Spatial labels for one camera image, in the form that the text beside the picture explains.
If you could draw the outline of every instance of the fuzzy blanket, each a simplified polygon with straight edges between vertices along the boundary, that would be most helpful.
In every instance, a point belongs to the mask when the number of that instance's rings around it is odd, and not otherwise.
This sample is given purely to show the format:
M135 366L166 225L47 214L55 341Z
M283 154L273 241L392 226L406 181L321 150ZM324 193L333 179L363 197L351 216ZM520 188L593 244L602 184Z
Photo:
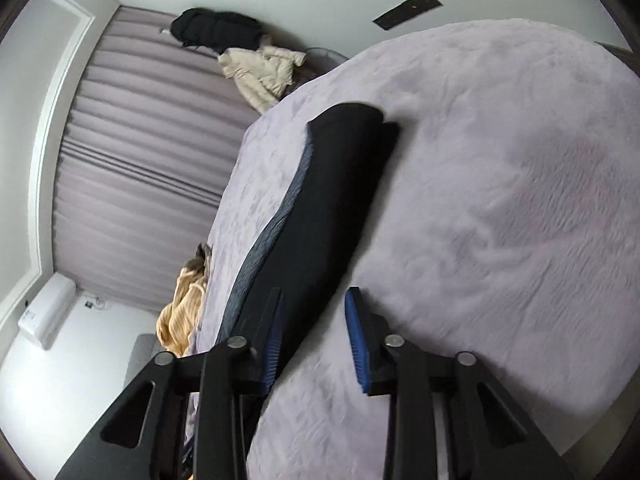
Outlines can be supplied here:
M402 124L351 272L271 394L253 480L382 478L386 399L360 393L343 298L361 287L424 349L470 349L559 452L640 362L640 80L602 47L526 20L379 44L247 131L210 232L197 351L280 206L305 124L361 101Z

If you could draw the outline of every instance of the black clamp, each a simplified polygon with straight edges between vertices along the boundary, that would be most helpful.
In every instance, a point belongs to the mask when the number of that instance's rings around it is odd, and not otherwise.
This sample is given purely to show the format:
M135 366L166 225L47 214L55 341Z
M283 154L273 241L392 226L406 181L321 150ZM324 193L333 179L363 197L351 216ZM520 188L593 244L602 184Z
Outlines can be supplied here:
M360 289L345 296L354 366L363 393L390 395L385 480L436 480L432 392L444 394L451 480L571 480L526 412L471 352L447 358L393 334Z
M209 352L156 355L98 420L56 480L246 480L242 406L266 396L282 341L283 298ZM196 431L184 444L189 396L200 392Z

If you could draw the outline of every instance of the yellow knit fabric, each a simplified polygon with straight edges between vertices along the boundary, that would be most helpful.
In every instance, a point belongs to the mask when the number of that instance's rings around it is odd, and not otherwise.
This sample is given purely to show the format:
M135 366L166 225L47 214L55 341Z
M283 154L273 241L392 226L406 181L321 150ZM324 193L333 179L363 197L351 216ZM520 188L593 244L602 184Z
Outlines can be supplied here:
M180 271L174 300L168 304L156 322L156 334L162 346L178 357L189 347L189 336L200 318L202 300L207 288L203 269Z

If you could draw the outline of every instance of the metal screw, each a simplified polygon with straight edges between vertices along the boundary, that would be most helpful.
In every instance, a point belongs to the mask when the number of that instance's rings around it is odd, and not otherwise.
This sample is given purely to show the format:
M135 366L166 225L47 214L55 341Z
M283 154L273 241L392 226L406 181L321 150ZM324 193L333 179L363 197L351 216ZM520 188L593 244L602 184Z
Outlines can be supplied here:
M173 363L174 359L175 359L175 356L171 352L160 352L154 358L154 362L159 366L165 366Z
M398 334L389 334L385 337L385 345L391 348L399 348L404 344L404 338Z
M458 354L458 362L463 366L473 366L477 360L476 356L471 352L460 352Z
M226 340L226 344L229 348L242 348L246 345L246 339L241 335L235 335Z

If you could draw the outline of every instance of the curtain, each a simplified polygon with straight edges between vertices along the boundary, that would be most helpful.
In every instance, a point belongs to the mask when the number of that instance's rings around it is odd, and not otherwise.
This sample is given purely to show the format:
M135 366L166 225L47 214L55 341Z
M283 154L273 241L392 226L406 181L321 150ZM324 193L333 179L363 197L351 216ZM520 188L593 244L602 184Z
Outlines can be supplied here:
M76 92L54 192L56 270L149 310L206 241L258 118L210 51L161 32L173 18L117 12Z

